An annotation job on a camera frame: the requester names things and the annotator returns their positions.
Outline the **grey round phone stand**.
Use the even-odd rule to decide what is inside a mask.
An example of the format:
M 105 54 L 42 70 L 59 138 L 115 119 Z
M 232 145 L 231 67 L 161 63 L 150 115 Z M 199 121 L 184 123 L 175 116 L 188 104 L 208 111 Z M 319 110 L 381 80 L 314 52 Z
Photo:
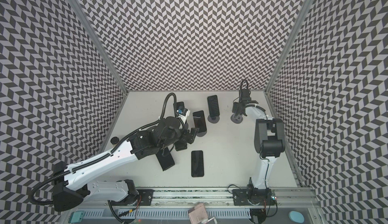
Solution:
M 230 119 L 233 123 L 240 124 L 243 121 L 243 114 L 234 113 Z

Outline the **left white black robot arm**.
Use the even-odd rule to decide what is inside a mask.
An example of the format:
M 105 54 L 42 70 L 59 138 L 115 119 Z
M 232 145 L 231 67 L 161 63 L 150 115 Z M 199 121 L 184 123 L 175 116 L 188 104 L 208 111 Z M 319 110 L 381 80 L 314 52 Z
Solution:
M 152 155 L 169 158 L 171 151 L 192 144 L 198 129 L 186 128 L 190 111 L 177 106 L 169 93 L 159 118 L 127 134 L 110 150 L 73 164 L 55 165 L 53 176 L 32 188 L 28 200 L 35 205 L 53 205 L 55 211 L 73 209 L 83 202 L 108 200 L 131 204 L 139 195 L 132 180 L 97 181 L 120 166 Z

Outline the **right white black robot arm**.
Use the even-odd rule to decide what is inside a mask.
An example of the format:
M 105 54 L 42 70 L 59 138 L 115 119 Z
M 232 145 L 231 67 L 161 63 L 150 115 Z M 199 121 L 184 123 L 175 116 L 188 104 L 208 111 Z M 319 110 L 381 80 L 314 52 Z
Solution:
M 270 117 L 258 101 L 251 98 L 249 83 L 243 79 L 230 119 L 240 124 L 248 116 L 253 117 L 255 123 L 254 149 L 258 158 L 254 174 L 247 184 L 246 199 L 251 205 L 270 205 L 274 198 L 271 197 L 269 177 L 274 163 L 286 148 L 284 123 L 281 119 Z

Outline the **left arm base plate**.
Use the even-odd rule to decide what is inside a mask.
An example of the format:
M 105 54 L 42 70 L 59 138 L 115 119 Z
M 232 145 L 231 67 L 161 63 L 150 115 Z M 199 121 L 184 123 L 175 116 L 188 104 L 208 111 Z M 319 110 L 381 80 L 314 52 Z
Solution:
M 140 189 L 135 193 L 129 193 L 122 201 L 123 205 L 150 206 L 154 195 L 153 189 Z

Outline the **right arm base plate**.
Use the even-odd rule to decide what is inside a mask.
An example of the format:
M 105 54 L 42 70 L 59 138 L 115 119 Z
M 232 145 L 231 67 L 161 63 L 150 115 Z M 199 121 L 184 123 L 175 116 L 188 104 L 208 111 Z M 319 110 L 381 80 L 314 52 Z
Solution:
M 272 206 L 277 202 L 270 189 L 233 189 L 231 192 L 234 206 Z

